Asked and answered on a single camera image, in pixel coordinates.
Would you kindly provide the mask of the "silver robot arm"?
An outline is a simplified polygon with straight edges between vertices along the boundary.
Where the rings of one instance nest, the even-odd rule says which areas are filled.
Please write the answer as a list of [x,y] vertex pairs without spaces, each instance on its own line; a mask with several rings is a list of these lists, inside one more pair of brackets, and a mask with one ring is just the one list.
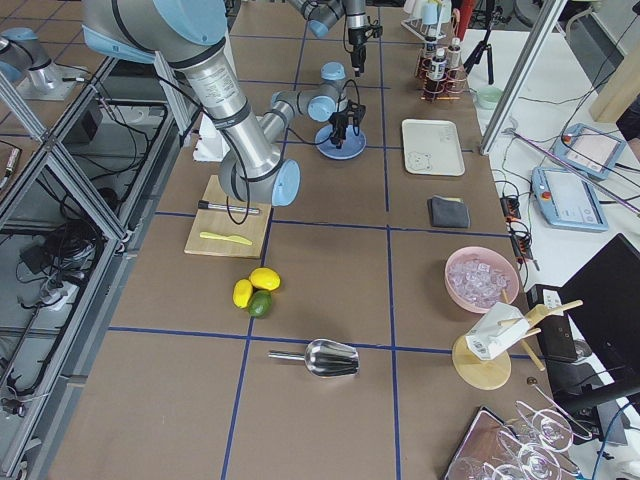
[[351,104],[339,62],[322,67],[316,89],[278,92],[269,111],[254,114],[224,53],[228,24],[222,1],[86,1],[83,14],[84,39],[92,50],[148,64],[162,55],[185,75],[230,148],[219,182],[236,200],[273,206],[295,200],[300,167],[284,158],[274,142],[296,116],[331,123],[336,145],[346,138]]
[[325,37],[340,21],[344,21],[343,48],[349,54],[356,77],[365,72],[366,45],[371,38],[380,38],[383,26],[366,13],[365,0],[290,0],[295,10],[305,19],[317,38]]

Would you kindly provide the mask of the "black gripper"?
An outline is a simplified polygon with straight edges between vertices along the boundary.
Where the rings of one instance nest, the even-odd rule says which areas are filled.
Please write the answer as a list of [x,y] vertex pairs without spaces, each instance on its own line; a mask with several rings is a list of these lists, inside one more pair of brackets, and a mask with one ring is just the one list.
[[364,73],[365,45],[370,38],[379,38],[383,27],[379,19],[372,20],[366,14],[347,15],[347,36],[351,47],[352,67],[356,77]]
[[332,126],[331,144],[336,149],[341,149],[345,140],[347,127],[351,125],[355,134],[360,133],[360,124],[366,114],[366,106],[352,100],[348,100],[346,106],[334,112],[329,123]]

